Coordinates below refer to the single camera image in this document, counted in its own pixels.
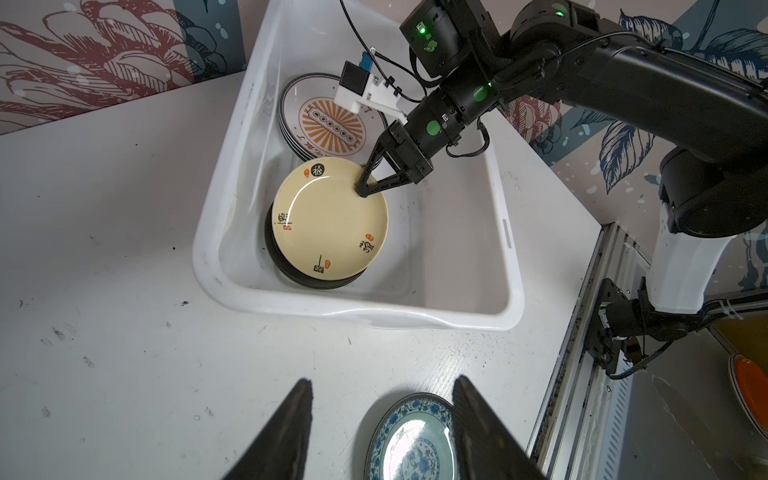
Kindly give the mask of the black plate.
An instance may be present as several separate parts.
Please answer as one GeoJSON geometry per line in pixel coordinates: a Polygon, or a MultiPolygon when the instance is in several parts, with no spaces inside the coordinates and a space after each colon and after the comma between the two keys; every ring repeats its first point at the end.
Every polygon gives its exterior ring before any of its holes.
{"type": "Polygon", "coordinates": [[[340,280],[324,280],[313,278],[299,271],[287,260],[277,244],[272,227],[272,206],[270,206],[267,210],[264,220],[264,240],[266,243],[266,250],[276,268],[289,280],[306,288],[315,290],[332,290],[341,288],[354,282],[365,272],[365,270],[362,270],[355,275],[340,280]]]}

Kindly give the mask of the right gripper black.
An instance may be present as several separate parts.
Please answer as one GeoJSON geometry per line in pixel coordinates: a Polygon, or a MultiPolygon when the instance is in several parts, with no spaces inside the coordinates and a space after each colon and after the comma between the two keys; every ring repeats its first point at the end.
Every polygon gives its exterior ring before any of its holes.
{"type": "Polygon", "coordinates": [[[480,102],[469,90],[454,98],[445,89],[435,89],[407,115],[406,124],[394,121],[379,136],[355,192],[367,198],[419,183],[433,171],[432,157],[457,142],[461,132],[479,116],[480,102]],[[393,173],[375,179],[373,172],[383,162],[393,173]]]}

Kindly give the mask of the white plastic bin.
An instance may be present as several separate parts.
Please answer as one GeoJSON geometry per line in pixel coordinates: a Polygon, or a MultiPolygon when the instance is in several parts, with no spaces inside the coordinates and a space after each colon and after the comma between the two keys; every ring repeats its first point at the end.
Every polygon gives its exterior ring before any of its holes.
{"type": "Polygon", "coordinates": [[[359,29],[398,60],[396,23],[351,1],[272,1],[252,50],[193,246],[193,269],[220,304],[247,313],[336,317],[382,328],[509,330],[523,283],[498,168],[434,157],[422,182],[361,198],[357,154],[304,162],[279,122],[310,100],[284,88],[339,74],[362,50],[359,29]]]}

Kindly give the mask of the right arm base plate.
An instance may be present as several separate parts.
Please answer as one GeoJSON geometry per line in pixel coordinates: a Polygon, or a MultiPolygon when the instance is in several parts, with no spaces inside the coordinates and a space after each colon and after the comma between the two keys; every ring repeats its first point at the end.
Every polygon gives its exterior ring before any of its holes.
{"type": "Polygon", "coordinates": [[[642,345],[630,347],[630,338],[646,337],[647,334],[640,300],[627,298],[611,279],[603,279],[597,291],[596,305],[590,313],[584,346],[609,379],[619,381],[631,377],[674,343],[667,341],[651,354],[646,354],[642,345]],[[638,353],[638,360],[633,360],[629,369],[618,372],[620,356],[627,355],[628,350],[638,353]]]}

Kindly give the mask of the yellow plate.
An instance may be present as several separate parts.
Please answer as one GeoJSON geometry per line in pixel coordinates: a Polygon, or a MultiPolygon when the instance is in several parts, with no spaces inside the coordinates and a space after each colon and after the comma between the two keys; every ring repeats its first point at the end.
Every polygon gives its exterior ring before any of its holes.
{"type": "Polygon", "coordinates": [[[367,269],[387,238],[389,213],[381,194],[355,192],[363,167],[345,158],[306,162],[283,180],[272,203],[277,244],[299,271],[340,280],[367,269]]]}

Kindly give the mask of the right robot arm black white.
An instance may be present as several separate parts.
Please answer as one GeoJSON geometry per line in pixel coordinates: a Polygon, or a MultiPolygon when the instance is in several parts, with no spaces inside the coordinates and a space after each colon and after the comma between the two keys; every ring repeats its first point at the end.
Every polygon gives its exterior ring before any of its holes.
{"type": "Polygon", "coordinates": [[[359,196],[422,181],[469,125],[523,96],[614,119],[612,156],[638,158],[651,137],[672,142],[660,165],[660,228],[651,267],[630,298],[610,280],[598,290],[587,348],[614,380],[631,337],[663,348],[734,310],[706,301],[729,242],[767,218],[767,85],[649,39],[571,1],[532,1],[500,33],[478,1],[424,1],[403,21],[427,96],[409,113],[392,78],[344,67],[338,104],[387,112],[356,182],[359,196]]]}

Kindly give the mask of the teal patterned plate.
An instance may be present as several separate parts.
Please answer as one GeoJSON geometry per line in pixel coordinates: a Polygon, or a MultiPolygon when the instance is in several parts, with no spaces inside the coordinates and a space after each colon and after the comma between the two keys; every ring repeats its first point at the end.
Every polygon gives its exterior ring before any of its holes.
{"type": "Polygon", "coordinates": [[[366,479],[458,479],[452,405],[431,393],[398,400],[369,444],[366,479]]]}

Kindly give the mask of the orange sunburst plate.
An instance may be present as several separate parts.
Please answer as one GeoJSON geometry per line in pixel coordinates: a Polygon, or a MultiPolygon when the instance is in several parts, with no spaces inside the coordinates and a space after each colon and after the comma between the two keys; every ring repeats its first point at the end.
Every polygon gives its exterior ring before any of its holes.
{"type": "Polygon", "coordinates": [[[362,107],[353,113],[337,105],[339,80],[337,75],[309,73],[291,79],[281,91],[282,135],[304,161],[339,157],[364,164],[387,127],[386,117],[377,110],[362,107]]]}

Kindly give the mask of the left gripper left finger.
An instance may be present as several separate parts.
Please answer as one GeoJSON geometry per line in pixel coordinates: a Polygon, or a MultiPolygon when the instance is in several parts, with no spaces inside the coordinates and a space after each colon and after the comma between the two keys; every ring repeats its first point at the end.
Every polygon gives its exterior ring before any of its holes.
{"type": "Polygon", "coordinates": [[[299,379],[223,479],[303,479],[312,401],[312,382],[299,379]]]}

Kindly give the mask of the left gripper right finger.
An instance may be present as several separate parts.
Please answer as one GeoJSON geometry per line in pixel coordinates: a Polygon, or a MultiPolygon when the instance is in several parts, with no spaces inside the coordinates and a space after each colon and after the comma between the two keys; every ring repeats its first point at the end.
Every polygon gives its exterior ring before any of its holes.
{"type": "Polygon", "coordinates": [[[467,376],[455,380],[452,395],[461,479],[545,479],[467,376]]]}

